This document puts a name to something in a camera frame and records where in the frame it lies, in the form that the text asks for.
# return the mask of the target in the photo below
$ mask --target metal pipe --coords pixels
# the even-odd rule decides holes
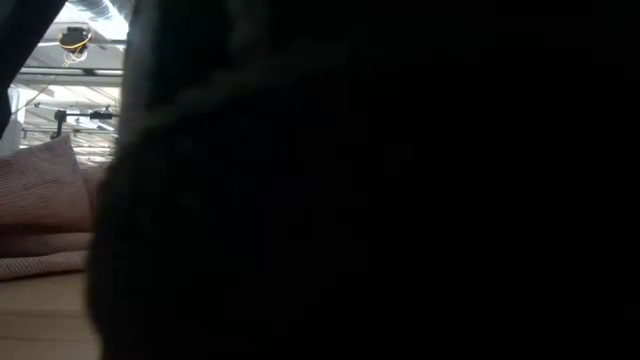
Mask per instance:
[[[67,113],[67,117],[75,116],[75,117],[91,117],[91,114],[81,114],[81,113]],[[120,117],[120,114],[111,114],[111,117]]]
[[[20,69],[20,75],[40,76],[92,76],[92,77],[122,77],[121,69],[92,69],[92,68],[58,68],[58,67],[32,67],[25,66]]]
[[[38,46],[56,46],[60,45],[60,43],[56,39],[42,39],[42,41],[38,44]],[[93,46],[127,46],[127,40],[110,40],[110,41],[102,41],[102,40],[91,40],[87,43],[87,45]]]
[[[22,128],[22,131],[24,132],[44,132],[44,133],[49,133],[49,132],[56,132],[57,128],[51,126],[51,127],[37,127],[37,128],[32,128],[32,127],[25,127]],[[77,133],[77,134],[116,134],[117,131],[115,130],[96,130],[96,129],[62,129],[61,132],[70,132],[70,133]]]

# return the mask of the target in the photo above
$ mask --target wooden surface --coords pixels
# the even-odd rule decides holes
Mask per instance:
[[[0,359],[95,360],[84,275],[0,283]]]

